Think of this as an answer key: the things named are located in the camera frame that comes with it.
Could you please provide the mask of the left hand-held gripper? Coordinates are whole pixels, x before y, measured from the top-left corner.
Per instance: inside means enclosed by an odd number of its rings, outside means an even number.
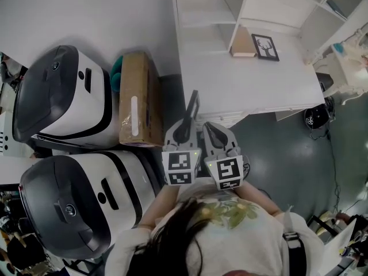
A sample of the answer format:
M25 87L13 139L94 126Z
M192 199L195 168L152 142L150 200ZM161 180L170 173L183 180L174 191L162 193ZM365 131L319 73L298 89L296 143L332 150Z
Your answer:
M166 183L170 186L193 184L200 166L201 150L197 148L196 124L192 118L182 118L166 132L165 145L170 144L195 149L170 149L162 152Z

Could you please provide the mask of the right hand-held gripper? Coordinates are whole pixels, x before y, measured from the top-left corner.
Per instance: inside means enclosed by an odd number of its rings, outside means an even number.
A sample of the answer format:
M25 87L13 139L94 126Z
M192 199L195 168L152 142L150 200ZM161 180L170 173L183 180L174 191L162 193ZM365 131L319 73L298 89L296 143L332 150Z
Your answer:
M228 128L206 122L203 127L204 143L207 153L205 165L219 190L240 187L244 179L244 161L237 147L235 135ZM226 152L214 155L215 150Z

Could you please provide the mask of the person's left forearm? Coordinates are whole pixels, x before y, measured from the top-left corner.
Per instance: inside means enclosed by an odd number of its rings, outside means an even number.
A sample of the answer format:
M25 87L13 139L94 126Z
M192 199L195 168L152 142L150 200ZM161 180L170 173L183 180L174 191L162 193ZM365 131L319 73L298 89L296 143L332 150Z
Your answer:
M154 229L156 221L166 216L176 206L181 186L164 185L141 218L138 228Z

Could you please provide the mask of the person's right forearm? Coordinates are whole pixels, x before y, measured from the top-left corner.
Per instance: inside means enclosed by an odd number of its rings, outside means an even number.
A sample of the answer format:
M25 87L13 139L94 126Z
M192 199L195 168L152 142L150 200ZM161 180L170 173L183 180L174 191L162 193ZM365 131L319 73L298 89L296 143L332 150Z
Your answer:
M241 199L259 205L271 216L275 217L282 213L280 208L267 195L247 181L244 181L241 186L234 188L234 191Z

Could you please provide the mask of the white shelf desk unit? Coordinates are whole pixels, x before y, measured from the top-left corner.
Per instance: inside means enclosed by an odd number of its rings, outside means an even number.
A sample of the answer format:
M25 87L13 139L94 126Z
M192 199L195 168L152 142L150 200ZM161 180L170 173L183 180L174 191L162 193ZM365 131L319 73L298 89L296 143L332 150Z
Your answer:
M201 121L234 124L249 114L301 110L323 101L308 52L368 23L368 0L172 0L183 92L200 94ZM272 38L279 61L233 57L239 26Z

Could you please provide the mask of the brown cardboard box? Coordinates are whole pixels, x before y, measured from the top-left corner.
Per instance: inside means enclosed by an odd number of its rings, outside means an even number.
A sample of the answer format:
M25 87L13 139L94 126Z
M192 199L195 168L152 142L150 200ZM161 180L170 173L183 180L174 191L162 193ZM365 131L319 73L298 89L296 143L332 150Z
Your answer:
M119 122L121 144L163 146L162 89L154 62L145 52L123 56Z

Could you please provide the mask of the white black service robot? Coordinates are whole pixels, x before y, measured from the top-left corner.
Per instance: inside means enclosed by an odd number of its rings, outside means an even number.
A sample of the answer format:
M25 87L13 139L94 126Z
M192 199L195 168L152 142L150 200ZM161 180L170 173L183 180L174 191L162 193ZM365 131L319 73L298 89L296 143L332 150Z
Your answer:
M118 144L118 96L109 73L72 45L28 68L13 108L13 138L88 149Z
M129 151L57 155L22 175L20 196L34 234L60 258L98 258L135 227L160 187Z

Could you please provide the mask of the teal round object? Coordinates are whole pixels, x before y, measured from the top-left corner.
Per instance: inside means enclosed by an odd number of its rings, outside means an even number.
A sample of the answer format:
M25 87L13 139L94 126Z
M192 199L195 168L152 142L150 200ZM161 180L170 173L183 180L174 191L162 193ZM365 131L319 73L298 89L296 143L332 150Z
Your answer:
M113 67L110 73L110 84L111 84L112 90L117 93L120 91L122 62L123 62L123 56L120 56L113 64Z

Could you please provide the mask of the black floor device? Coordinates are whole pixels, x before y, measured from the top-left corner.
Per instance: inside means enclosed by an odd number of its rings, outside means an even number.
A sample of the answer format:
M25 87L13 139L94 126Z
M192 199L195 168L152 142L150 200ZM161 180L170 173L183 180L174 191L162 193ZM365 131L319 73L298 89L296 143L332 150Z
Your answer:
M330 119L329 112L326 108L311 108L304 111L304 123L311 129L320 129Z

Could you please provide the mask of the person's white shirt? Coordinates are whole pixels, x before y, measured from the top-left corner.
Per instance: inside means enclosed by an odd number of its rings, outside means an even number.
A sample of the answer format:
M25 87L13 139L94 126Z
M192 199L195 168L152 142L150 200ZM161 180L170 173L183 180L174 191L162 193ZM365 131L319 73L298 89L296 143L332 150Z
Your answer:
M154 229L122 231L105 276L319 276L324 244L290 210L271 216L209 178L182 185Z

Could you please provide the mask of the beige flat box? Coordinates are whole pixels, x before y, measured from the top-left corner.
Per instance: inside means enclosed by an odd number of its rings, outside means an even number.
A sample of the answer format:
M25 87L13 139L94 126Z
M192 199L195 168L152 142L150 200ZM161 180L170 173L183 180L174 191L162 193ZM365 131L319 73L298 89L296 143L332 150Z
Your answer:
M233 40L230 54L233 57L251 57L258 55L253 39L246 27L239 26Z

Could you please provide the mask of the clear plastic cup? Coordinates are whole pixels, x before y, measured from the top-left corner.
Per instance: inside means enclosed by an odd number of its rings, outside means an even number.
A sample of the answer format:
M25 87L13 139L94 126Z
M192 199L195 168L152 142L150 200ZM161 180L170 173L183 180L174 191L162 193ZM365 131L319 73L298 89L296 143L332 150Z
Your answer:
M323 59L324 51L325 49L319 48L319 49L308 52L308 56L306 57L306 63L315 64L319 60Z

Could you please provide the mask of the dark thin book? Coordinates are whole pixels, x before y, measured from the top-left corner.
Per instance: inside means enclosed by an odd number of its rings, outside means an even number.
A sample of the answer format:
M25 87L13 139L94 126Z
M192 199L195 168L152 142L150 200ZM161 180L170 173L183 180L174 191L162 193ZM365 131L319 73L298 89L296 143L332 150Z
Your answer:
M327 5L335 12L337 13L339 16L343 17L344 19L346 19L346 16L343 14L343 12L341 11L341 9L338 7L338 5L333 1L333 0L327 0L326 1Z

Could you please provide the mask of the framed deer picture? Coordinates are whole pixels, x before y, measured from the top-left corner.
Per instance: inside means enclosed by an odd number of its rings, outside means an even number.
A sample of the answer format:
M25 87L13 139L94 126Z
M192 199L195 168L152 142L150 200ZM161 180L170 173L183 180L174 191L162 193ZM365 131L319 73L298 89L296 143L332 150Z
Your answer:
M277 50L271 37L260 34L252 34L251 37L258 54L258 59L279 61Z

